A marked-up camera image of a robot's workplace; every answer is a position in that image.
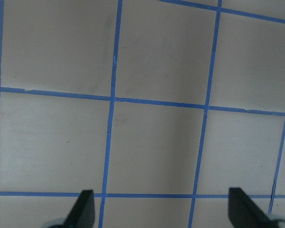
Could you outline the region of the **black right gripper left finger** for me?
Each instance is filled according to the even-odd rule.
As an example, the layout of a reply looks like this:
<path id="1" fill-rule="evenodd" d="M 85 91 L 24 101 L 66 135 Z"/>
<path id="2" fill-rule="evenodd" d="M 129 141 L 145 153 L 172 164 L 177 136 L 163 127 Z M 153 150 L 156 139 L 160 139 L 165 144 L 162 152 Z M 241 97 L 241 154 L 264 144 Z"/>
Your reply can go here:
<path id="1" fill-rule="evenodd" d="M 64 228 L 92 228 L 95 223 L 93 190 L 83 190 L 63 223 Z"/>

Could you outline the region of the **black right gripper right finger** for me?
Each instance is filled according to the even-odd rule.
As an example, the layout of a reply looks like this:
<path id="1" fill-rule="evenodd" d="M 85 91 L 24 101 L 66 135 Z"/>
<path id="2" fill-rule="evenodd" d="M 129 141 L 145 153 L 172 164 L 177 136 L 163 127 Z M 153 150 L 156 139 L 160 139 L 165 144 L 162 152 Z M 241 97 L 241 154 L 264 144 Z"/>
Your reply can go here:
<path id="1" fill-rule="evenodd" d="M 241 188 L 229 188 L 228 218 L 234 228 L 278 228 Z"/>

